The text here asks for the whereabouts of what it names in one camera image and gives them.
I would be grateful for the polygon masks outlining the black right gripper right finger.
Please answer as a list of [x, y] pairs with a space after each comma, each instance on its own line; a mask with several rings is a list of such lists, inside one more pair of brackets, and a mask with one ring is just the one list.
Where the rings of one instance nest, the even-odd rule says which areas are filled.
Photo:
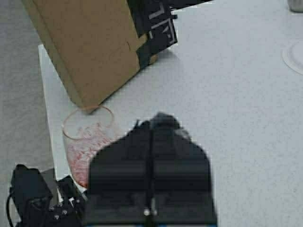
[[154, 189], [160, 225], [216, 225], [210, 161], [177, 119], [151, 119]]

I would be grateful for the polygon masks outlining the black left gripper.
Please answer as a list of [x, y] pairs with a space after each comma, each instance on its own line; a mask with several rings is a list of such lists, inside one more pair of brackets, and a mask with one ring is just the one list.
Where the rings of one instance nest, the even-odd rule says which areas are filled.
[[85, 194], [67, 176], [56, 181], [63, 201], [51, 205], [53, 194], [36, 168], [16, 165], [6, 201], [10, 227], [81, 227]]

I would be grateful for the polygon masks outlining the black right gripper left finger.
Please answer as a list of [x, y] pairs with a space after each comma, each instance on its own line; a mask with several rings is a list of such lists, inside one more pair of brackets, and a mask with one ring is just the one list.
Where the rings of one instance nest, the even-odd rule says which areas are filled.
[[85, 225], [144, 225], [149, 121], [102, 148], [89, 165]]

